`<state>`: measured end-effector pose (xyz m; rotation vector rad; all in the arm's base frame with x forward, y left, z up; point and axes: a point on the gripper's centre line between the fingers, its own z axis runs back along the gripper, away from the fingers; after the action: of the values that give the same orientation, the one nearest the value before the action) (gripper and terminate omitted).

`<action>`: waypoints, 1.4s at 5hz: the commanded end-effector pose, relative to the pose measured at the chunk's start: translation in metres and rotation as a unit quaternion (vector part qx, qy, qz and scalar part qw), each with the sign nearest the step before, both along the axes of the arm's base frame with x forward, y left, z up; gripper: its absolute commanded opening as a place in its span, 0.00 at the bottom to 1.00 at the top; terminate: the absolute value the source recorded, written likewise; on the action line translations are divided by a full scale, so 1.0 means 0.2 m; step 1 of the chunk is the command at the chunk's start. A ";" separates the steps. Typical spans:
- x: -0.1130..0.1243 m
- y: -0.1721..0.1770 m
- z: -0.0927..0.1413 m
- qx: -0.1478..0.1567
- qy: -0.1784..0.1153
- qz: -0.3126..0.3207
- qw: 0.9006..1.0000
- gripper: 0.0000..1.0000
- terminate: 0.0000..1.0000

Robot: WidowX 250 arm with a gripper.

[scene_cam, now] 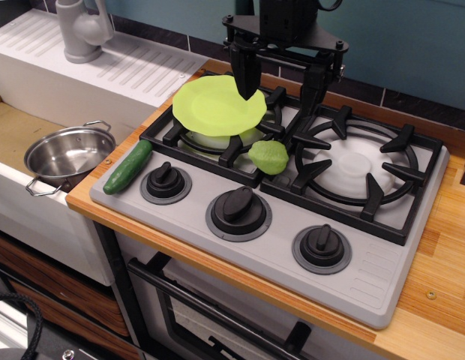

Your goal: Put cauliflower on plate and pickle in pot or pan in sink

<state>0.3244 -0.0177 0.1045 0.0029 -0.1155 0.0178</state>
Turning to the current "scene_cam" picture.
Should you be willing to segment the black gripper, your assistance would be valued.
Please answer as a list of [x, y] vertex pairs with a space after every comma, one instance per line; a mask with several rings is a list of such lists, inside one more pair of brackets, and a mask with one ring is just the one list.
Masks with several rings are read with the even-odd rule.
[[[320, 11], [331, 12], [341, 1], [260, 1], [257, 15], [227, 15], [225, 44], [229, 48], [232, 73], [238, 93], [247, 101], [260, 86], [260, 58], [271, 56], [281, 62], [307, 67], [300, 94], [300, 114], [311, 115], [323, 102], [333, 79], [344, 75], [343, 56], [346, 41], [335, 37], [317, 23]], [[292, 48], [316, 51], [309, 60]]]

